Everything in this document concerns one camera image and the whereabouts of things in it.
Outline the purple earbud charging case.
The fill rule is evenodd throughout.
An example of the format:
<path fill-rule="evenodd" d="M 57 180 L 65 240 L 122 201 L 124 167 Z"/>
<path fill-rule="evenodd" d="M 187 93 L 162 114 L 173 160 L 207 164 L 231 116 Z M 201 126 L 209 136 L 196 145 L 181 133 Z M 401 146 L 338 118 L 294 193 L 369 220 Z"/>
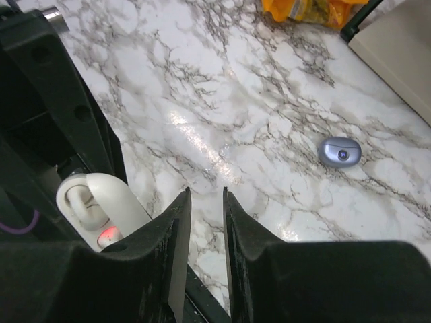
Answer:
<path fill-rule="evenodd" d="M 317 149 L 319 160 L 332 168 L 348 168 L 359 163 L 362 157 L 360 144 L 347 137 L 329 137 Z"/>

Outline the black beige shelf rack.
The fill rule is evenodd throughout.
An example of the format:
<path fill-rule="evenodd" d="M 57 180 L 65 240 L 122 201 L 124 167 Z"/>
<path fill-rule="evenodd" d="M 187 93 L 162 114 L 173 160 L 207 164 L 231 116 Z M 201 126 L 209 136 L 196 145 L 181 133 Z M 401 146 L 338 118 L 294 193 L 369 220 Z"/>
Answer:
<path fill-rule="evenodd" d="M 380 1 L 369 1 L 340 36 L 405 103 L 430 124 L 430 2 L 402 1 L 361 28 Z"/>

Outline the white earbud one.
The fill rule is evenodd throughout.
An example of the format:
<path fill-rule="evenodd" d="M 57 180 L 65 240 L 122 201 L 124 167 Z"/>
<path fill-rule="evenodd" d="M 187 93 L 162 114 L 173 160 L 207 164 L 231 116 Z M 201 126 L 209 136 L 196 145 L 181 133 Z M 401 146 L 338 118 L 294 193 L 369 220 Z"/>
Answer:
<path fill-rule="evenodd" d="M 82 224 L 91 226 L 99 222 L 100 216 L 86 206 L 92 197 L 87 186 L 73 186 L 67 191 L 66 196 L 73 213 Z"/>

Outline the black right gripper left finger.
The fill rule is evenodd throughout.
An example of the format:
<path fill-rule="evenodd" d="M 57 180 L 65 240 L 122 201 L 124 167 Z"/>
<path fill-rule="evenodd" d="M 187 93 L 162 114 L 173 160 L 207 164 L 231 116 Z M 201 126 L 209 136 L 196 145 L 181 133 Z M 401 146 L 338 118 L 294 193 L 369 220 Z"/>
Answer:
<path fill-rule="evenodd" d="M 1 245 L 2 322 L 181 322 L 191 193 L 101 252 L 81 242 Z"/>

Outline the white earbud case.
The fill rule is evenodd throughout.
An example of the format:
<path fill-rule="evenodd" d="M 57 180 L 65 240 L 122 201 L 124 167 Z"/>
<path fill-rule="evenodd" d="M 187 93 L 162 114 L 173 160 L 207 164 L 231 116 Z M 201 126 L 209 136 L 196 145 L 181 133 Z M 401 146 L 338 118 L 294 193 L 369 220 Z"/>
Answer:
<path fill-rule="evenodd" d="M 100 216 L 95 225 L 82 224 L 70 207 L 66 193 L 77 185 L 87 186 L 92 195 L 86 206 Z M 152 220 L 129 186 L 110 174 L 69 176 L 57 189 L 56 203 L 64 218 L 96 252 L 129 236 Z"/>

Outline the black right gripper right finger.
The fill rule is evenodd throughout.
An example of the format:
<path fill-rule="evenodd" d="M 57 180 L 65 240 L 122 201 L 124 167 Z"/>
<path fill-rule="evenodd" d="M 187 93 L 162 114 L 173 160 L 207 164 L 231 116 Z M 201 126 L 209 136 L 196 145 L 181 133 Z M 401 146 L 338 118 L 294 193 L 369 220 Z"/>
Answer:
<path fill-rule="evenodd" d="M 285 242 L 223 192 L 233 322 L 429 322 L 430 264 L 400 241 Z"/>

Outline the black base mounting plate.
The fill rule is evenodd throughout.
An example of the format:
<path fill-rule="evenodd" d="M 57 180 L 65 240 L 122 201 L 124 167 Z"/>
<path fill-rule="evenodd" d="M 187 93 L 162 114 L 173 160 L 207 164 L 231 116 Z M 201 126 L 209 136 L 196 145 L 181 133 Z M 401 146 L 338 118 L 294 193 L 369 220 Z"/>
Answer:
<path fill-rule="evenodd" d="M 209 292 L 194 270 L 187 266 L 184 301 L 184 323 L 229 323 L 225 309 Z"/>

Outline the orange snack bag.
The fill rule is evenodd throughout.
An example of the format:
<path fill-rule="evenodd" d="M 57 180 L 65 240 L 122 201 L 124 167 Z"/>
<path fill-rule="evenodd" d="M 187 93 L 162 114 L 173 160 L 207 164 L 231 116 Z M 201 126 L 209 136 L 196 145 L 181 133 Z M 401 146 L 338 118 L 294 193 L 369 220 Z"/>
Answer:
<path fill-rule="evenodd" d="M 294 20 L 320 24 L 333 29 L 343 28 L 353 7 L 368 0 L 262 0 L 263 13 L 270 13 L 276 22 Z"/>

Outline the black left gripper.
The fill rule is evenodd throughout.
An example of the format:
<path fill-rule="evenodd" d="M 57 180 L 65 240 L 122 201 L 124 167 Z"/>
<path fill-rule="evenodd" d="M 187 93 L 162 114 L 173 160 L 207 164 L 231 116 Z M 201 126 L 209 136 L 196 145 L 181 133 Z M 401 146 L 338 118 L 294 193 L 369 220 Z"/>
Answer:
<path fill-rule="evenodd" d="M 39 10 L 1 10 L 1 240 L 75 241 L 55 194 L 76 168 L 126 180 L 119 138 Z"/>

